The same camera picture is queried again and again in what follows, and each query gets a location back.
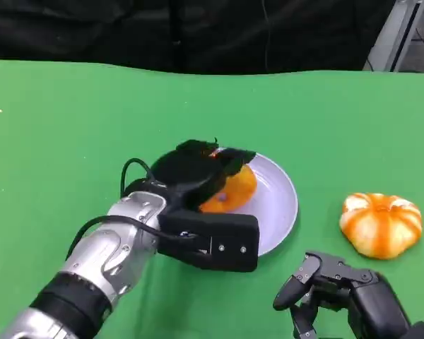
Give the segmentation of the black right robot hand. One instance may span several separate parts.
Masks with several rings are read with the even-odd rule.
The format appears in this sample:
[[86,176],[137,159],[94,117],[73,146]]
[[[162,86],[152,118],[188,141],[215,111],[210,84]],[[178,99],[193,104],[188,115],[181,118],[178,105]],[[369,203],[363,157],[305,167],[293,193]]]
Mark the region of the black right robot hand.
[[273,301],[288,309],[295,338],[318,338],[314,321],[319,308],[345,309],[356,338],[400,338],[411,322],[388,280],[370,269],[354,268],[344,258],[308,251]]

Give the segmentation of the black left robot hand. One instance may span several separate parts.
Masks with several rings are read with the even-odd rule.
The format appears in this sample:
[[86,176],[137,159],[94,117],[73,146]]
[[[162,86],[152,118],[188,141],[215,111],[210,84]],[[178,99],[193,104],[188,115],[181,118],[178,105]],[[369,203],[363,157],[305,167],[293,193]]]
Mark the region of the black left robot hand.
[[177,192],[182,205],[202,213],[229,213],[250,201],[257,178],[252,150],[222,148],[217,141],[188,140],[151,167],[154,177]]

